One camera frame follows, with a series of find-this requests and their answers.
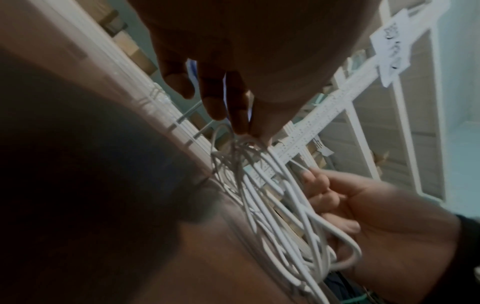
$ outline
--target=shelving rack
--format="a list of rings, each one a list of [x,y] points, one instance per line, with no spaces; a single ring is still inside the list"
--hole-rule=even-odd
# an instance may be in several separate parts
[[[73,25],[75,31],[82,34],[73,39],[83,46],[89,58],[112,71],[111,77],[122,87],[135,86],[134,90],[140,92],[132,104],[156,117],[158,124],[180,138],[180,142],[210,168],[209,141],[188,119],[175,124],[183,114],[168,95],[129,60],[78,4],[73,0],[30,1],[69,37],[74,35],[66,33],[69,27],[64,25]],[[280,159],[288,163],[299,155],[307,166],[317,166],[307,145],[319,136],[334,151],[329,161],[336,170],[382,179],[439,203],[445,202],[448,197],[445,117],[437,22],[449,7],[449,0],[383,0],[355,47],[355,51],[365,50],[369,58],[354,73],[339,67],[327,97],[309,105],[300,115],[301,119],[284,127],[283,138],[274,147]],[[411,66],[384,88],[369,36],[402,8],[408,8],[411,21]],[[95,55],[99,51],[103,58]],[[102,63],[105,57],[109,58],[110,65]],[[121,75],[114,72],[117,70],[121,70]],[[142,107],[144,96],[152,101],[148,107]],[[380,170],[373,154],[385,155]],[[265,172],[270,177],[273,174],[268,169]]]

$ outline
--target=white paper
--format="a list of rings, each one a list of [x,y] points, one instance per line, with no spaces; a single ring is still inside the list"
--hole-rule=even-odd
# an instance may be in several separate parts
[[[323,144],[323,142],[320,140],[320,137],[318,137],[318,135],[313,138],[313,143],[316,146],[316,150],[319,151],[325,157],[330,156],[334,153],[332,150],[330,150]]]
[[[401,10],[388,23],[370,36],[378,58],[381,84],[388,87],[392,80],[410,66],[410,18]]]

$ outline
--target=skin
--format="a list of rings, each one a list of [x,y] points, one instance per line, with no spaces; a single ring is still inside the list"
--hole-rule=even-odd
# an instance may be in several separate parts
[[[318,169],[303,179],[315,211],[362,249],[362,260],[345,274],[392,302],[421,302],[455,254],[460,220],[384,182]],[[340,259],[349,255],[337,239],[330,245]]]
[[[236,133],[267,142],[327,84],[380,1],[129,2],[150,31],[165,82],[192,98],[186,61],[196,60],[208,114],[221,120],[228,113]]]

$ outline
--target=cable bundle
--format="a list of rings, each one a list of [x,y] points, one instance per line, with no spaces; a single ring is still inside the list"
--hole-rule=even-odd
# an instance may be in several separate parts
[[[216,151],[215,140],[221,128],[227,128],[231,140],[224,151]],[[351,267],[360,259],[362,253],[357,243],[315,213],[272,147],[250,136],[234,139],[227,124],[214,131],[211,146],[216,178],[244,210],[252,231],[273,264],[297,288],[328,304],[319,283],[330,271]],[[278,181],[269,178],[262,168],[271,168]],[[293,232],[286,220],[304,233],[306,242]],[[349,258],[337,261],[335,252],[327,244],[327,232],[351,248]]]

